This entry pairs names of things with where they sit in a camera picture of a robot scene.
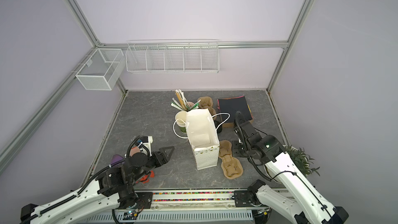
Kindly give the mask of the cartoon animal paper bag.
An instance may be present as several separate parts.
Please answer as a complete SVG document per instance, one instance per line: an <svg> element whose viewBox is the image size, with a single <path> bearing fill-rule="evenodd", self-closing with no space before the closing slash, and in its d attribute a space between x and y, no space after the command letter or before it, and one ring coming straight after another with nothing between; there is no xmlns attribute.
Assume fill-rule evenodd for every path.
<svg viewBox="0 0 398 224"><path fill-rule="evenodd" d="M219 138L213 118L207 109L195 109L187 113L186 136L191 146L197 170L217 166L219 154Z"/></svg>

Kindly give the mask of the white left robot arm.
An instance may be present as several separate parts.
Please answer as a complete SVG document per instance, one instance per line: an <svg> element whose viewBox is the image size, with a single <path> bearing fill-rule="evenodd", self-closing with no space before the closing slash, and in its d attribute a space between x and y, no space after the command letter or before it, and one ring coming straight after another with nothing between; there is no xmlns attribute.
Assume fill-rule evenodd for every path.
<svg viewBox="0 0 398 224"><path fill-rule="evenodd" d="M152 199L140 196L134 187L155 168L167 164L174 146L150 151L141 136L128 146L125 157L102 168L82 187L43 205L21 209L23 224L72 224L106 210L137 209L141 212Z"/></svg>

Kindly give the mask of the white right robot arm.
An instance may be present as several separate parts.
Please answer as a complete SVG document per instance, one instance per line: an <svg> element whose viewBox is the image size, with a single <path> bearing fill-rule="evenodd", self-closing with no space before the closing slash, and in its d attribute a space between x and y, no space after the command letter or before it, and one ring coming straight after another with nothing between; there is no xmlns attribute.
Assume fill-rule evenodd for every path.
<svg viewBox="0 0 398 224"><path fill-rule="evenodd" d="M234 117L234 132L238 157L246 158L262 177L236 200L270 207L293 224L343 224L349 218L343 207L318 192L276 137L262 137L240 111Z"/></svg>

